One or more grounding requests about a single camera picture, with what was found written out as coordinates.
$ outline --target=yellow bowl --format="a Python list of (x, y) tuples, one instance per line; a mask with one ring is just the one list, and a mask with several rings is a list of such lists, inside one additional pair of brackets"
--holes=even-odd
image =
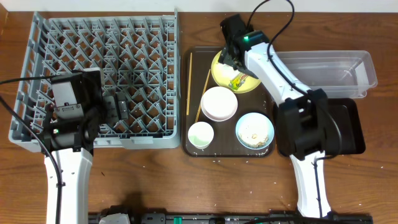
[(241, 87), (239, 87), (237, 90), (232, 89), (229, 84), (231, 83), (232, 80), (235, 79), (236, 76), (240, 74), (240, 72), (234, 70), (229, 65), (218, 63), (220, 55), (221, 51), (218, 52), (218, 54), (216, 54), (216, 56), (213, 59), (213, 62), (211, 63), (211, 75), (213, 76), (217, 85), (229, 88), (234, 93), (247, 93), (260, 85), (261, 83), (260, 80), (248, 76)]

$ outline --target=white plastic bin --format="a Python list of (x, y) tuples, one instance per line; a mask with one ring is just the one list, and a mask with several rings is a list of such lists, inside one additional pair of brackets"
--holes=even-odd
[(278, 52), (281, 61), (311, 89), (329, 98), (364, 98), (377, 86), (371, 55), (363, 50)]

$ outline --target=small white cup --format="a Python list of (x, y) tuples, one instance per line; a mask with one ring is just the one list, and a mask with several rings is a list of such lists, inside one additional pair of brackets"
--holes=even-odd
[(198, 149), (206, 149), (214, 138), (214, 130), (206, 122), (197, 122), (188, 130), (188, 139)]

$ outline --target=dish rack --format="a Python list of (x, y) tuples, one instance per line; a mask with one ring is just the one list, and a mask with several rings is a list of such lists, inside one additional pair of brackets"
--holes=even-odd
[[(35, 12), (21, 77), (100, 67), (103, 96), (123, 93), (129, 117), (101, 125), (94, 147), (174, 148), (180, 144), (178, 34), (177, 11), (171, 16), (61, 19), (44, 19)], [(48, 104), (54, 104), (48, 80), (20, 82), (14, 111), (37, 133), (43, 130)], [(41, 151), (14, 118), (9, 140)]]

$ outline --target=wooden chopstick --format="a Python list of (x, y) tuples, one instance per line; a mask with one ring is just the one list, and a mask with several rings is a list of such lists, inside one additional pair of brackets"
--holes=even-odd
[[(205, 94), (205, 92), (206, 92), (206, 88), (207, 88), (207, 83), (208, 83), (208, 80), (209, 80), (210, 72), (211, 72), (211, 69), (209, 69), (209, 73), (207, 73), (207, 78), (206, 78), (206, 82), (205, 82), (205, 87), (203, 87), (203, 93), (201, 94), (202, 96), (203, 96), (203, 95)], [(199, 109), (198, 109), (198, 113), (197, 113), (197, 118), (195, 119), (195, 123), (198, 122), (198, 119), (199, 119), (199, 114), (200, 114), (200, 110), (201, 110), (201, 104), (200, 104), (200, 102), (199, 102)]]
[(187, 95), (187, 116), (189, 115), (189, 101), (191, 97), (191, 74), (192, 74), (192, 53), (189, 63), (189, 77), (188, 77), (188, 95)]

